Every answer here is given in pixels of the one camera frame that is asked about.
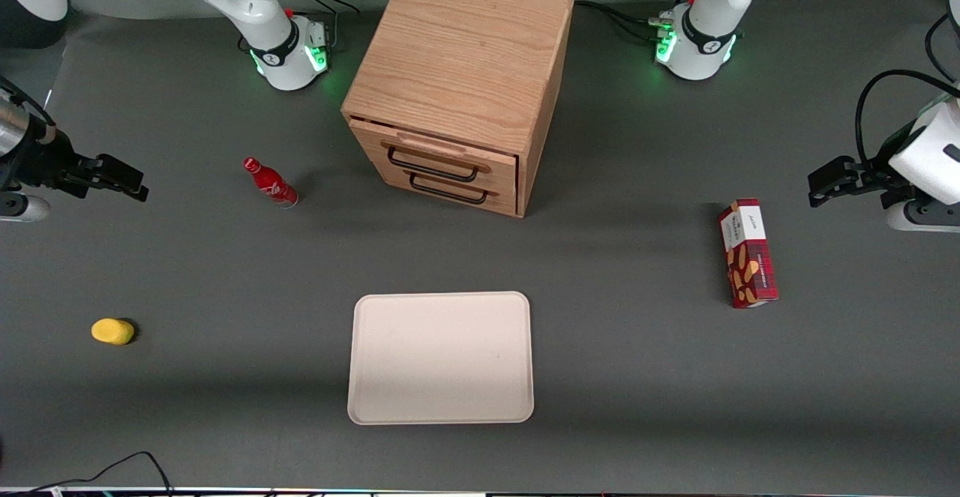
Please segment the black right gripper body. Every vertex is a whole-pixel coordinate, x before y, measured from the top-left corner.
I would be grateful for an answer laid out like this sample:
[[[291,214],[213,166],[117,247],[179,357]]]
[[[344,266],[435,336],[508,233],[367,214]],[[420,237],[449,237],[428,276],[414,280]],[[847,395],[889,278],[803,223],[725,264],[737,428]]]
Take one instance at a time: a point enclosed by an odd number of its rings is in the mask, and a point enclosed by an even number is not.
[[[34,113],[17,95],[2,97],[2,192],[45,186],[45,176],[74,166],[69,139],[44,111]]]

